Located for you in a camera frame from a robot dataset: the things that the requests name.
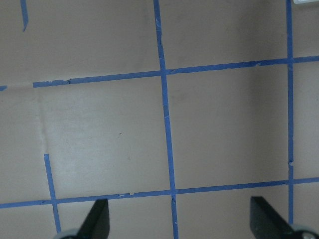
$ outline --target white object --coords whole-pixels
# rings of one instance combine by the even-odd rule
[[[300,4],[300,3],[307,3],[307,2],[313,2],[313,1],[319,1],[319,0],[294,0],[294,3]]]

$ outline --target blue painter's tape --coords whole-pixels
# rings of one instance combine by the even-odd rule
[[[22,11],[22,20],[23,20],[23,31],[25,31],[26,26],[29,22],[28,10],[26,8],[26,0],[20,0],[21,11]]]
[[[111,194],[111,195],[101,195],[101,196],[89,196],[89,197],[79,197],[79,198],[65,198],[57,199],[57,203],[76,203],[76,202],[87,202],[95,201],[98,199],[123,199],[123,198],[142,198],[142,197],[154,197],[154,196],[164,196],[170,195],[170,190],[164,191],[152,191],[152,192],[140,192],[140,193],[124,193],[124,194]]]
[[[5,91],[8,88],[8,86],[0,86],[0,91]]]
[[[70,83],[81,84],[81,83],[100,82],[100,81],[113,81],[113,80],[153,77],[153,76],[159,76],[159,75],[160,75],[160,71],[147,71],[147,72],[136,72],[136,73],[128,73],[128,74],[109,75],[109,76],[74,78],[74,79],[70,79]]]
[[[288,180],[261,182],[261,183],[233,184],[233,185],[201,187],[201,188],[177,189],[177,194],[203,193],[203,192],[225,191],[225,190],[235,190],[235,189],[245,189],[245,188],[261,188],[261,187],[272,187],[272,186],[281,186],[281,185],[288,185]]]
[[[286,22],[287,22],[287,55],[288,60],[293,59],[293,13],[291,0],[286,0]]]
[[[294,63],[319,61],[319,56],[305,56],[294,58]]]
[[[47,178],[48,178],[49,191],[50,191],[50,196],[51,196],[51,201],[52,201],[53,215],[54,215],[56,232],[60,233],[61,232],[61,224],[60,224],[60,217],[59,217],[59,212],[58,212],[57,201],[56,201],[56,197],[55,197],[55,191],[54,191],[54,184],[53,184],[53,177],[52,177],[52,170],[51,170],[49,154],[45,154],[44,155],[44,163],[45,163],[46,175],[47,175]]]
[[[49,154],[45,154],[44,155],[44,163],[45,163],[46,175],[47,175],[47,178],[48,178],[50,196],[51,196],[51,199],[56,199],[55,198],[55,191],[54,191],[54,184],[53,184],[53,177],[52,177]]]
[[[34,82],[33,87],[37,88],[37,87],[60,86],[60,85],[70,85],[70,84],[82,84],[82,83],[125,80],[125,79],[144,78],[144,77],[153,77],[153,76],[160,76],[160,71],[147,71],[147,72],[136,72],[136,73],[128,73],[128,74],[109,75],[109,76],[73,78],[67,81],[57,80],[57,81]]]
[[[174,238],[178,238],[176,196],[172,196],[171,198],[171,216],[173,221],[173,236]]]
[[[61,86],[61,85],[69,85],[69,81],[56,80],[56,81],[41,81],[41,82],[33,82],[33,87],[48,87],[48,86]]]
[[[173,235],[174,235],[174,239],[178,239],[176,188],[175,188],[173,149],[172,149],[169,107],[168,107],[168,88],[167,88],[164,49],[163,49],[163,44],[161,41],[162,33],[161,33],[161,20],[160,20],[160,7],[159,7],[160,3],[159,3],[159,0],[154,0],[153,3],[154,3],[154,14],[155,14],[155,23],[156,23],[156,37],[157,37],[157,42],[158,42],[158,53],[159,53],[159,66],[160,66],[162,103],[163,103],[164,124],[165,124],[165,134],[166,134],[169,184],[170,184],[170,193],[172,196],[171,214],[172,214],[172,224],[173,224]]]
[[[302,183],[319,183],[319,177],[294,179],[294,184],[302,184]]]
[[[285,59],[274,59],[274,60],[247,61],[247,62],[219,64],[219,65],[177,68],[177,69],[167,70],[166,73],[168,75],[173,75],[173,74],[178,74],[178,73],[219,71],[219,70],[226,70],[226,69],[246,68],[246,67],[255,67],[255,66],[270,66],[270,65],[278,65],[278,64],[287,64],[287,63],[288,63],[288,60],[286,58]]]
[[[51,200],[37,200],[37,201],[28,201],[28,202],[18,202],[18,203],[2,203],[0,208],[18,208],[18,207],[27,207],[27,206],[36,206],[36,205],[47,205],[51,204]]]
[[[287,57],[288,57],[288,222],[294,223],[294,54],[293,54],[293,18],[291,0],[286,0],[287,20]]]
[[[288,222],[294,223],[294,167],[292,163],[289,163],[289,187],[288,187]]]

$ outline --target floor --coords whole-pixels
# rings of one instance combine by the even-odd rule
[[[108,198],[109,238],[254,238],[249,199],[319,230],[319,3],[0,2],[0,231]]]

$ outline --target grid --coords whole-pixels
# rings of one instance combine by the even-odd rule
[[[20,0],[23,18],[23,31],[25,31],[28,22],[26,1]],[[113,195],[102,195],[102,196],[89,196],[89,197],[77,197],[77,198],[64,198],[56,199],[50,159],[48,154],[44,154],[45,169],[47,174],[47,180],[50,191],[50,200],[38,200],[38,201],[26,201],[18,203],[5,203],[0,204],[1,208],[13,208],[13,207],[25,207],[32,205],[52,205],[53,214],[55,220],[56,231],[61,231],[58,204],[62,203],[74,203],[74,202],[85,202],[95,201],[97,199],[123,199],[123,198],[139,198],[139,197],[151,197],[160,195],[171,196],[171,214],[172,214],[172,228],[174,239],[178,238],[178,223],[177,223],[177,209],[176,209],[176,195],[187,194],[187,193],[200,193],[200,192],[213,192],[223,190],[234,190],[234,189],[247,189],[247,188],[259,188],[269,186],[288,185],[289,188],[289,223],[294,222],[294,185],[303,183],[319,182],[319,177],[316,178],[304,178],[294,179],[294,64],[303,62],[319,61],[319,56],[307,56],[307,57],[293,57],[293,30],[292,30],[292,3],[291,0],[286,0],[286,21],[287,21],[287,58],[282,59],[270,59],[260,61],[248,61],[248,62],[237,62],[228,64],[217,64],[217,65],[206,65],[206,66],[195,66],[195,67],[184,67],[177,69],[167,69],[165,66],[164,48],[161,43],[161,19],[160,19],[160,5],[159,0],[154,0],[154,13],[157,33],[157,45],[159,55],[159,71],[147,71],[137,72],[128,74],[117,74],[108,76],[98,77],[85,77],[85,78],[73,78],[67,81],[58,80],[52,82],[34,82],[33,87],[49,87],[58,85],[69,85],[69,84],[81,84],[90,82],[100,81],[112,81],[112,80],[124,80],[133,78],[144,78],[144,77],[161,77],[162,86],[162,104],[163,104],[163,116],[165,124],[165,135],[167,145],[167,158],[168,158],[168,171],[169,171],[169,182],[170,189],[164,191],[151,191],[151,192],[138,192],[134,194],[113,194]],[[223,185],[223,186],[211,186],[211,187],[198,187],[198,188],[184,188],[176,189],[175,187],[175,176],[174,176],[174,162],[173,162],[173,150],[172,150],[172,137],[170,130],[170,118],[169,118],[169,105],[168,105],[168,89],[167,89],[167,75],[179,74],[179,73],[194,73],[203,71],[216,71],[225,69],[236,69],[236,68],[247,68],[254,66],[269,66],[286,64],[288,71],[288,166],[289,166],[289,177],[287,180],[281,181],[269,181],[260,183],[246,183],[246,184],[234,184],[234,185]],[[0,86],[0,91],[4,91],[7,86]]]

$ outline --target black plastic piece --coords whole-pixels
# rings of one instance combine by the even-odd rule
[[[250,229],[256,239],[306,239],[309,231],[294,231],[263,197],[250,199]]]
[[[110,232],[108,200],[96,200],[76,236],[62,239],[107,239]]]

